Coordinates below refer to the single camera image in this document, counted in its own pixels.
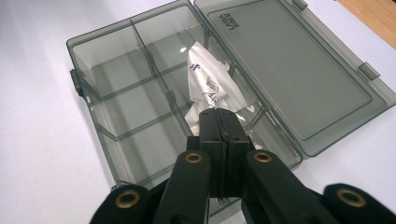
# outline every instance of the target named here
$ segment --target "plastic storage box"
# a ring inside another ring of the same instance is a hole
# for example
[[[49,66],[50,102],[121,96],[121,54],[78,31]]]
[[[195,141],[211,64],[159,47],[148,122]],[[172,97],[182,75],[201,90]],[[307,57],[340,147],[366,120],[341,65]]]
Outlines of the plastic storage box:
[[[76,90],[118,186],[153,188],[185,150],[195,41],[247,100],[237,117],[254,146],[289,168],[396,103],[303,1],[176,1],[67,41]]]

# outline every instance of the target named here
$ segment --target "wooden surface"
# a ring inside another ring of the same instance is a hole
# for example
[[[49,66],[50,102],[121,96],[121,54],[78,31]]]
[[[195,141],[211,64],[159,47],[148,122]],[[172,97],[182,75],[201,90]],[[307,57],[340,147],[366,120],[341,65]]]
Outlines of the wooden surface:
[[[396,3],[392,0],[338,0],[396,49]]]

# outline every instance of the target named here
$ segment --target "white plastic bag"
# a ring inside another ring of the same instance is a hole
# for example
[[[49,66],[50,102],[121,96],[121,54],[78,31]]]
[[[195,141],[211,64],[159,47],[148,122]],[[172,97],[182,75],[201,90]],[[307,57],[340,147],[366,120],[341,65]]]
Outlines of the white plastic bag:
[[[236,112],[248,104],[225,68],[200,43],[191,47],[188,62],[190,99],[195,103],[185,119],[199,135],[201,111],[220,107]]]

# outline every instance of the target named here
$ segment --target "box lid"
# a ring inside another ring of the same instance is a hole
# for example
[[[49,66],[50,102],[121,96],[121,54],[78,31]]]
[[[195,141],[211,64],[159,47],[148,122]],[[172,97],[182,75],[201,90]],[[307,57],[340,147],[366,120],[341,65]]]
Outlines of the box lid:
[[[253,81],[285,135],[307,156],[396,102],[396,94],[303,1],[195,0],[196,9]]]

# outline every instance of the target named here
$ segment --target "white table surface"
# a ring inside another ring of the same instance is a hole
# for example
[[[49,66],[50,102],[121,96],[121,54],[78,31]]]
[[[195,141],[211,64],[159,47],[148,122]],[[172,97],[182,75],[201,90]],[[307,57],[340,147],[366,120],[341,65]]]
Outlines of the white table surface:
[[[66,40],[167,1],[0,1],[0,223],[88,223],[114,185]],[[396,91],[396,50],[338,2],[309,8]],[[396,107],[294,173],[366,190],[396,212]]]

